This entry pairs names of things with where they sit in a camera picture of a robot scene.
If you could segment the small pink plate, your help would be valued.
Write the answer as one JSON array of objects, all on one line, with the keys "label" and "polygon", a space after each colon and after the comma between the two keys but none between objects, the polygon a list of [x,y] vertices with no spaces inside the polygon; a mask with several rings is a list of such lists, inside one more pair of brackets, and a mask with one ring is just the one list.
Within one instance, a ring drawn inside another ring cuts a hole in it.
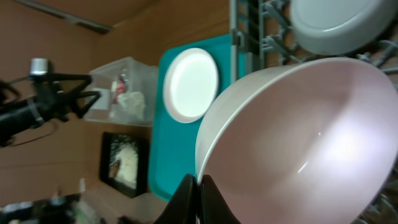
[{"label": "small pink plate", "polygon": [[397,90],[378,68],[325,58],[259,70],[221,92],[196,140],[241,223],[351,223],[397,156]]}]

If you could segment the white napkin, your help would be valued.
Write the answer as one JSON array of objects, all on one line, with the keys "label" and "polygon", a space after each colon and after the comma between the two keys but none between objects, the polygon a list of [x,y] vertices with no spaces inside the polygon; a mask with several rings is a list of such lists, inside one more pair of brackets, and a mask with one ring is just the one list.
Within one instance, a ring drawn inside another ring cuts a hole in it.
[{"label": "white napkin", "polygon": [[142,92],[122,93],[118,96],[118,103],[128,115],[135,116],[138,120],[144,119],[146,103]]}]

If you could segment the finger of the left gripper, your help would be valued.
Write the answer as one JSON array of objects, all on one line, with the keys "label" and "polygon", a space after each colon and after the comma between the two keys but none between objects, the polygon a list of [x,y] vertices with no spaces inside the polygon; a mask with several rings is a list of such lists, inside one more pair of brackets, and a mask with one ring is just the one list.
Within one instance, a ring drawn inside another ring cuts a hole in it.
[{"label": "finger of the left gripper", "polygon": [[52,78],[52,83],[57,87],[58,93],[79,93],[92,82],[90,75],[55,73]]},{"label": "finger of the left gripper", "polygon": [[63,117],[68,119],[69,113],[74,113],[78,118],[83,118],[90,108],[101,97],[98,91],[72,92],[66,94],[66,107]]}]

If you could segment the brown food piece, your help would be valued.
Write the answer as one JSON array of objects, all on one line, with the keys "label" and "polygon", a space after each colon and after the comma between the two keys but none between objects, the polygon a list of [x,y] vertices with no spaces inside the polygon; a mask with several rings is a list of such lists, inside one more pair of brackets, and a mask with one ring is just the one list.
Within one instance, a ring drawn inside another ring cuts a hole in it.
[{"label": "brown food piece", "polygon": [[108,177],[109,177],[110,179],[114,179],[114,178],[117,176],[120,167],[121,167],[121,161],[120,161],[120,160],[117,160],[116,162],[114,162],[114,163],[111,165],[111,167],[109,168],[109,175],[108,175]]}]

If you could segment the grey bowl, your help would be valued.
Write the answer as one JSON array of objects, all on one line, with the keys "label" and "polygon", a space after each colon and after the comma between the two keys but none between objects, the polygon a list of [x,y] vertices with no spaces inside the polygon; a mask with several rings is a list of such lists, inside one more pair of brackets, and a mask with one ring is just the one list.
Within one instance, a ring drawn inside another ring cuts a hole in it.
[{"label": "grey bowl", "polygon": [[340,55],[370,43],[397,14],[397,0],[291,0],[295,40],[318,55]]}]

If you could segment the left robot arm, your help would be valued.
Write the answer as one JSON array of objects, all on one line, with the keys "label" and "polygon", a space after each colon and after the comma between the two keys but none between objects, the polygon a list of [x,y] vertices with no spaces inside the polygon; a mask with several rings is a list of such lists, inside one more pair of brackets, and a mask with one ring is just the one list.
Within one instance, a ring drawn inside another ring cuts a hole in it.
[{"label": "left robot arm", "polygon": [[53,119],[69,121],[69,113],[82,118],[101,97],[98,91],[85,90],[92,82],[90,75],[48,73],[26,79],[35,95],[24,100],[11,82],[1,81],[1,147],[12,146],[15,135]]}]

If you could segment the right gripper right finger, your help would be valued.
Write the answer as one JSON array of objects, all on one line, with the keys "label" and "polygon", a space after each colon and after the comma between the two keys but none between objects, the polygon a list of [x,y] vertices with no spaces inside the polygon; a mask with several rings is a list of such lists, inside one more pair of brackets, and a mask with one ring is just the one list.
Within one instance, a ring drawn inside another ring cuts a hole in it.
[{"label": "right gripper right finger", "polygon": [[240,224],[210,175],[199,186],[198,217],[201,224]]}]

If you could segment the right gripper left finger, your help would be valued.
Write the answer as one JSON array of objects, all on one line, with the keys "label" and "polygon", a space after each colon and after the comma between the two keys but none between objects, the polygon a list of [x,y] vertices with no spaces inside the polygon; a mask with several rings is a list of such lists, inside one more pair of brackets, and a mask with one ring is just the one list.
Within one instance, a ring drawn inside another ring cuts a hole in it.
[{"label": "right gripper left finger", "polygon": [[196,212],[197,182],[187,174],[154,224],[195,224]]}]

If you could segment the rice pile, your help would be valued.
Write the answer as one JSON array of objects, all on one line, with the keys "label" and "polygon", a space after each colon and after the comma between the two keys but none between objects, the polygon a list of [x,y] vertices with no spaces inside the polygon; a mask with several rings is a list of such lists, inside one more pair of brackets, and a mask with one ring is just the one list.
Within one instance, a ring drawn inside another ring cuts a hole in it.
[{"label": "rice pile", "polygon": [[109,168],[117,160],[121,167],[114,180],[131,189],[137,187],[138,148],[136,143],[127,135],[117,135],[111,142]]}]

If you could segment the grey dish rack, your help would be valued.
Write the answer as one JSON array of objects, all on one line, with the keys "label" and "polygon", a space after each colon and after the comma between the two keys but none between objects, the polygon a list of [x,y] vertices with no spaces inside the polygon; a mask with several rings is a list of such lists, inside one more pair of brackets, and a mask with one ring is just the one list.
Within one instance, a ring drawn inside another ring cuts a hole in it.
[{"label": "grey dish rack", "polygon": [[[230,0],[229,5],[232,81],[263,68],[322,58],[304,49],[296,40],[289,0]],[[370,43],[343,56],[374,65],[396,85],[397,20]],[[392,168],[376,198],[354,222],[397,224],[397,166]]]}]

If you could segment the red snack wrapper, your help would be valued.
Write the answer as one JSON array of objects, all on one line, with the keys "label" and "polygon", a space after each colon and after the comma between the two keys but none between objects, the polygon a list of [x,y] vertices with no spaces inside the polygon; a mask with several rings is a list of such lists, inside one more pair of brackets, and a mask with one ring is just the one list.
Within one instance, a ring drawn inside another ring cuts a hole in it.
[{"label": "red snack wrapper", "polygon": [[118,75],[116,81],[113,82],[112,91],[113,91],[113,104],[118,103],[118,96],[122,93],[127,92],[129,81],[127,79],[127,75],[122,73]]}]

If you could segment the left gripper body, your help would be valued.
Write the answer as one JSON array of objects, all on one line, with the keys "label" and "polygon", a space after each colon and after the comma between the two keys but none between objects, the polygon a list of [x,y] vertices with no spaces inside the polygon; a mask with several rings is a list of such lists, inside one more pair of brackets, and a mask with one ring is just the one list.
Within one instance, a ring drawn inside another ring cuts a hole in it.
[{"label": "left gripper body", "polygon": [[67,106],[62,104],[60,99],[64,94],[60,85],[60,74],[30,74],[29,80],[36,95],[27,99],[27,105],[36,123],[46,123],[51,119],[67,122]]}]

